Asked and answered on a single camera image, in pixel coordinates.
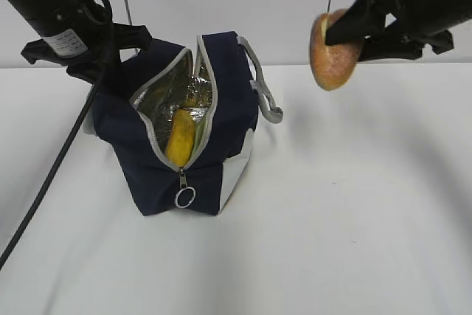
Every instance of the gray handle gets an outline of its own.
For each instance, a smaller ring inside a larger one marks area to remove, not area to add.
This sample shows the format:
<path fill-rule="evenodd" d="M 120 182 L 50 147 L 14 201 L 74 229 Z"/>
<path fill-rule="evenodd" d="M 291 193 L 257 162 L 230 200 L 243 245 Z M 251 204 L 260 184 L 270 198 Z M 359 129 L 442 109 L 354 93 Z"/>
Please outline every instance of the gray handle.
<path fill-rule="evenodd" d="M 277 106 L 271 91 L 267 87 L 264 79 L 263 68 L 260 65 L 259 58 L 257 58 L 251 45 L 244 37 L 238 37 L 237 42 L 244 48 L 251 62 L 254 64 L 256 70 L 256 80 L 251 80 L 252 88 L 259 95 L 259 107 L 263 116 L 270 123 L 278 124 L 283 120 L 283 110 Z"/>

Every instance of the insulated lunch bag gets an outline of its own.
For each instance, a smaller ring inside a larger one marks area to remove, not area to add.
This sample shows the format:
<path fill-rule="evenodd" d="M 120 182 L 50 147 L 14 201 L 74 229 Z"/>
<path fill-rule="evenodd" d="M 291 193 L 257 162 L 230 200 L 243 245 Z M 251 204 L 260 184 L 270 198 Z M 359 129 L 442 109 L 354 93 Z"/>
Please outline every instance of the insulated lunch bag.
<path fill-rule="evenodd" d="M 125 100 L 100 92 L 86 131 L 113 146 L 139 211 L 217 215 L 249 160 L 259 109 L 272 123 L 283 118 L 246 39 L 235 32 L 200 36 L 195 66 L 189 49 L 153 40 L 119 76 L 128 84 Z M 172 113 L 182 107 L 197 134 L 190 160 L 176 166 L 164 149 Z"/>

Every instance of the yellow banana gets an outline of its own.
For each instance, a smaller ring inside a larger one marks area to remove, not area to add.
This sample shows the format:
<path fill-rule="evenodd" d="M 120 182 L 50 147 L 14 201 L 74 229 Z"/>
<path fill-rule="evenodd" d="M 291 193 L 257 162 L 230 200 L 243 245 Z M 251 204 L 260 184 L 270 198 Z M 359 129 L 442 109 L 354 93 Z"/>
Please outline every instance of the yellow banana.
<path fill-rule="evenodd" d="M 190 160 L 195 144 L 195 122 L 185 110 L 177 110 L 172 118 L 172 131 L 165 150 L 165 156 L 179 167 Z"/>

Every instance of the label sticker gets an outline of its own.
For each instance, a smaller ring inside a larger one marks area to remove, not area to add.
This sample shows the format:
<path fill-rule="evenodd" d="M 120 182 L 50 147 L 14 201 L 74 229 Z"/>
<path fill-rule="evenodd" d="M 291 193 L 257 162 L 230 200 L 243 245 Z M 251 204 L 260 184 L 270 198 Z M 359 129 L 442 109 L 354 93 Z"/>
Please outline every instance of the label sticker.
<path fill-rule="evenodd" d="M 52 50 L 62 58 L 72 58 L 87 52 L 85 43 L 73 29 L 68 29 L 59 35 L 43 37 Z"/>

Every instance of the zipper pull ring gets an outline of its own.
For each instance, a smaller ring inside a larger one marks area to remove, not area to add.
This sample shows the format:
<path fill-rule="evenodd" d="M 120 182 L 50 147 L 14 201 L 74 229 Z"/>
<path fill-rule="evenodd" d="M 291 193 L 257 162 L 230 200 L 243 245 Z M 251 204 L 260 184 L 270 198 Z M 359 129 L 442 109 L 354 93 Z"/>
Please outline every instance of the zipper pull ring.
<path fill-rule="evenodd" d="M 180 172 L 178 173 L 178 177 L 180 180 L 180 190 L 176 194 L 176 199 L 175 199 L 175 204 L 176 207 L 179 208 L 180 210 L 184 210 L 192 205 L 192 203 L 195 200 L 195 197 L 197 196 L 197 191 L 193 187 L 189 187 L 187 184 L 187 176 L 185 175 L 184 168 L 180 168 Z M 192 193 L 192 198 L 189 200 L 189 202 L 186 205 L 180 204 L 180 197 L 182 193 L 190 191 Z"/>

